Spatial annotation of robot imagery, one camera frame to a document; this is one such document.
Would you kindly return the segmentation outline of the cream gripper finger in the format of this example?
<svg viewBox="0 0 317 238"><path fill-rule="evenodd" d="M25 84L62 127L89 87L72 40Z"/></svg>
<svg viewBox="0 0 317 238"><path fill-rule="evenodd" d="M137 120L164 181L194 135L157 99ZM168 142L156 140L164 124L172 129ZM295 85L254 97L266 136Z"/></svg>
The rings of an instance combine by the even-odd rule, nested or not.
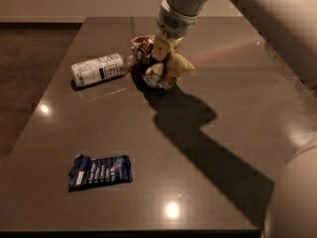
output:
<svg viewBox="0 0 317 238"><path fill-rule="evenodd" d="M154 65L150 66L147 70L146 70L146 76L150 76L152 74L155 74L159 77L162 77L164 72L164 63L163 62L158 62L155 63Z"/></svg>
<svg viewBox="0 0 317 238"><path fill-rule="evenodd" d="M150 57L152 55L154 48L154 39L148 38L141 42L141 50L146 57Z"/></svg>

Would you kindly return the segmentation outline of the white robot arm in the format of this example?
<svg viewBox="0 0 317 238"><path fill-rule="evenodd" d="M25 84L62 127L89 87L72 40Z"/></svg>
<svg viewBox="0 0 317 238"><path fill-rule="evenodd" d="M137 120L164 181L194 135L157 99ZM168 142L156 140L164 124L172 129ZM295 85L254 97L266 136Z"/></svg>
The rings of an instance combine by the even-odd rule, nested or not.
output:
<svg viewBox="0 0 317 238"><path fill-rule="evenodd" d="M162 0L144 80L171 88L189 62L175 52L208 0ZM309 89L317 87L316 0L230 0ZM286 165L273 189L261 238L317 238L317 141Z"/></svg>

